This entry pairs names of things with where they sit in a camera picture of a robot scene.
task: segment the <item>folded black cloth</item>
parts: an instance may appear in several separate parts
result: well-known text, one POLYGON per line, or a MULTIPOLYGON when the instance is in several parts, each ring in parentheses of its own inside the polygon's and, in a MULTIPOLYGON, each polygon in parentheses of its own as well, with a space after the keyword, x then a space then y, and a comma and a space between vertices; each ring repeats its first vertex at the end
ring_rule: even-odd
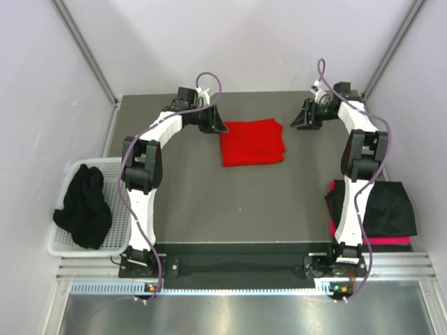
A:
MULTIPOLYGON (((325 196, 330 216, 337 227, 342 217, 344 189, 344 181, 335 180, 335 188, 325 196)), ((368 197, 363 227, 368 237, 418 234, 413 206, 401 182, 375 182, 368 197)))
POLYGON ((68 186, 64 209, 56 209, 53 220, 71 233, 83 248, 98 249, 110 227, 112 212, 104 200, 104 176, 97 167, 82 164, 68 186))

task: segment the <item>white wall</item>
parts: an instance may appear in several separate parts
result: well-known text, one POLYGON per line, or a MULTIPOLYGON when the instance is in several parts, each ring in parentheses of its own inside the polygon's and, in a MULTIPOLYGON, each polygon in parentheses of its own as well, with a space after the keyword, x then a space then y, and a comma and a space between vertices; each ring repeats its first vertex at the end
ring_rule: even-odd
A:
POLYGON ((172 93, 215 72, 225 91, 308 90, 316 62, 365 89, 411 0, 65 0, 110 86, 172 93))
POLYGON ((98 154, 111 106, 48 0, 2 1, 0 44, 0 333, 37 334, 64 169, 98 154))
POLYGON ((390 169, 403 181, 447 297, 447 2, 429 0, 368 100, 393 130, 390 169))

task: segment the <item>white laundry basket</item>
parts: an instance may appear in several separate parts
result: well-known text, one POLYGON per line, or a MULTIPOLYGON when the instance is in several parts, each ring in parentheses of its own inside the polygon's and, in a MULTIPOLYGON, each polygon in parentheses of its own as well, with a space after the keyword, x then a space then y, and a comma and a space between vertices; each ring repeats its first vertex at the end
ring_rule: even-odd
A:
MULTIPOLYGON (((53 227, 48 240, 47 249, 51 255, 62 257, 106 257, 111 255, 119 255, 126 250, 131 238, 131 216, 126 207, 118 196, 116 187, 116 178, 121 164, 121 158, 95 158, 74 163, 65 176, 61 193, 57 201, 57 208, 64 208, 64 197, 68 190, 68 185, 75 173, 79 170, 81 164, 87 165, 89 168, 97 167, 104 176, 103 194, 105 202, 112 211, 112 227, 107 233, 101 247, 96 249, 85 249, 78 246, 71 234, 58 227, 52 222, 53 227)), ((121 182, 121 192, 127 203, 130 203, 124 183, 121 182)))

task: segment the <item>black garment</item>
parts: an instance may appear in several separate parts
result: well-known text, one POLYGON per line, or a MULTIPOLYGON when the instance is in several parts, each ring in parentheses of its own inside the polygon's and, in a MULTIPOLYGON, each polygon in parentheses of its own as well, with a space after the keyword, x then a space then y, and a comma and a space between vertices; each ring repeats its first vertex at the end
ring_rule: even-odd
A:
POLYGON ((70 232, 81 247, 99 249, 112 226, 112 212, 104 200, 103 187, 101 171, 82 164, 68 186, 64 209, 54 211, 55 223, 70 232))
MULTIPOLYGON (((344 181, 335 180, 326 203, 334 224, 342 218, 344 181)), ((402 237, 417 235, 413 206, 401 182, 376 181, 369 194, 363 227, 368 237, 402 237)))

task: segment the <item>crumpled black cloth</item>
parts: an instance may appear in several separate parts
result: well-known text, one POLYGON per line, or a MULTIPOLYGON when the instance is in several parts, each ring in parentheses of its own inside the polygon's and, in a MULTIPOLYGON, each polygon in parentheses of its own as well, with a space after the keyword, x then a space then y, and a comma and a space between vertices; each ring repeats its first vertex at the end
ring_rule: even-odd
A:
MULTIPOLYGON (((335 188, 325 196, 330 216, 337 227, 342 217, 344 189, 344 181, 335 180, 335 188)), ((418 234, 413 206, 401 182, 375 182, 369 194, 363 227, 368 237, 418 234)))
POLYGON ((98 249, 110 227, 112 212, 104 200, 104 176, 97 167, 82 164, 68 186, 64 209, 56 209, 53 220, 71 233, 83 248, 98 249))

